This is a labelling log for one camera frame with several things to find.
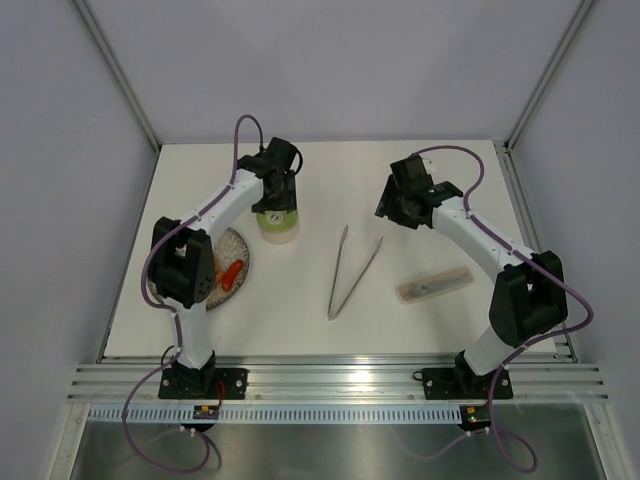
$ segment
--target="perforated metal strip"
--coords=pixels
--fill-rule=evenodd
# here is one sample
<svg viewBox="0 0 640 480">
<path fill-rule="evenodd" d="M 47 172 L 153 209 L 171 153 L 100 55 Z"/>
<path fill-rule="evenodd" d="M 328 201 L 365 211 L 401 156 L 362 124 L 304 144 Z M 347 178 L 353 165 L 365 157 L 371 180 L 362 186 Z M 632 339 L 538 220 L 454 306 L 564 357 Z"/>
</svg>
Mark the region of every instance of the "perforated metal strip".
<svg viewBox="0 0 640 480">
<path fill-rule="evenodd" d="M 217 420 L 193 418 L 193 405 L 130 405 L 130 423 L 244 423 L 244 424 L 459 424 L 455 405 L 260 405 L 224 406 Z M 94 404 L 88 420 L 120 422 L 122 405 Z"/>
</svg>

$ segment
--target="black mounting plate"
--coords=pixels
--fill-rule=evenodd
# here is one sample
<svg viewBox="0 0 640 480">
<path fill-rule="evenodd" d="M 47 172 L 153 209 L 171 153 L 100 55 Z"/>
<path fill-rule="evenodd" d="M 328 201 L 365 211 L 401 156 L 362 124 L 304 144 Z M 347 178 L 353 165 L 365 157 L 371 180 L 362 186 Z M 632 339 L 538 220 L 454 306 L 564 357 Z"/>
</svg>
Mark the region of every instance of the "black mounting plate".
<svg viewBox="0 0 640 480">
<path fill-rule="evenodd" d="M 192 396 L 184 389 L 176 388 L 175 373 L 171 368 L 165 368 L 162 371 L 162 380 L 160 381 L 160 390 L 158 398 L 162 400 L 217 400 L 218 391 L 215 385 L 218 382 L 224 384 L 225 392 L 223 400 L 244 400 L 247 391 L 247 378 L 249 371 L 246 368 L 220 368 L 216 367 L 213 374 L 213 386 L 204 395 Z"/>
<path fill-rule="evenodd" d="M 422 378 L 416 377 L 418 373 L 422 374 Z M 414 379 L 422 382 L 424 397 L 427 400 L 487 400 L 492 376 L 487 375 L 486 380 L 482 381 L 473 392 L 465 392 L 462 385 L 456 381 L 453 375 L 453 367 L 423 368 L 414 373 Z M 495 400 L 510 400 L 513 398 L 513 389 L 511 388 L 511 379 L 508 371 L 503 370 L 500 372 L 493 398 Z"/>
</svg>

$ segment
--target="white table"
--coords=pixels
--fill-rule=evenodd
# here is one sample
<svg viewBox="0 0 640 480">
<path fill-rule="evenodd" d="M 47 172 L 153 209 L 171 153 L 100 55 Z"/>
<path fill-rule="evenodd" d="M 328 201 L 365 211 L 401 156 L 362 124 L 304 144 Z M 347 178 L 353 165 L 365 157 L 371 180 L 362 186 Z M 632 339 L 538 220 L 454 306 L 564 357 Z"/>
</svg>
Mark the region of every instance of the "white table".
<svg viewBox="0 0 640 480">
<path fill-rule="evenodd" d="M 452 241 L 421 227 L 414 231 L 373 215 L 389 164 L 434 141 L 297 143 L 305 163 L 297 191 L 301 229 L 286 245 L 267 243 L 247 211 L 234 223 L 247 240 L 251 267 L 235 297 L 209 313 L 209 335 L 218 355 L 375 355 L 457 353 L 489 325 L 493 285 Z M 472 204 L 491 223 L 522 241 L 505 181 L 490 141 L 457 141 L 484 159 L 484 183 Z M 241 154 L 256 145 L 241 145 Z M 153 178 L 127 268 L 105 357 L 158 356 L 173 344 L 166 312 L 148 307 L 140 294 L 140 272 L 154 223 L 178 218 L 227 182 L 232 146 L 165 145 Z M 427 155 L 434 180 L 467 189 L 478 167 L 462 152 Z M 336 253 L 349 225 L 336 300 L 346 294 L 375 242 L 382 249 L 339 317 L 327 320 Z M 471 286 L 412 305 L 401 304 L 397 285 L 444 270 L 468 266 Z M 534 352 L 553 353 L 549 340 Z"/>
</svg>

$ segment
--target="red pepper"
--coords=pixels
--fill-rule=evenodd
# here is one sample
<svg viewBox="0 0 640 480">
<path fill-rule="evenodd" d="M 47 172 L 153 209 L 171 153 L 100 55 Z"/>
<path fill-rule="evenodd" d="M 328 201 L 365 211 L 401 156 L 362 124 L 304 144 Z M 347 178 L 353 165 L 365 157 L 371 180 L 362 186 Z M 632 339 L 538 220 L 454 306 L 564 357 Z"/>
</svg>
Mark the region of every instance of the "red pepper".
<svg viewBox="0 0 640 480">
<path fill-rule="evenodd" d="M 231 286 L 233 285 L 233 281 L 236 279 L 238 274 L 244 268 L 244 262 L 242 260 L 236 260 L 231 264 L 231 266 L 224 272 L 222 276 L 222 290 L 228 292 L 231 290 Z"/>
</svg>

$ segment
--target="round plate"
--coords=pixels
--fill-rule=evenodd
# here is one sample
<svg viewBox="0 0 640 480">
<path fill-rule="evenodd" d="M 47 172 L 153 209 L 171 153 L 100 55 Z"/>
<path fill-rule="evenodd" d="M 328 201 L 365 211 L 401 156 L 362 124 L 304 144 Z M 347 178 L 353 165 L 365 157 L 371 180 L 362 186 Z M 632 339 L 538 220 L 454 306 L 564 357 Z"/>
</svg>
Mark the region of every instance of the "round plate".
<svg viewBox="0 0 640 480">
<path fill-rule="evenodd" d="M 231 264 L 236 260 L 242 260 L 244 262 L 244 267 L 240 270 L 238 275 L 236 275 L 236 279 L 233 281 L 231 290 L 228 292 L 223 291 L 220 284 L 213 289 L 207 297 L 207 310 L 214 309 L 233 297 L 247 279 L 247 273 L 249 273 L 249 247 L 247 246 L 247 242 L 245 242 L 244 238 L 242 238 L 242 236 L 233 228 L 227 228 L 227 230 L 222 234 L 218 243 L 216 243 L 216 246 L 213 248 L 213 256 L 219 262 L 220 268 L 223 272 L 226 272 Z M 147 282 L 149 284 L 149 291 L 151 294 L 156 300 L 161 301 L 158 297 L 156 285 L 151 280 L 147 280 Z"/>
</svg>

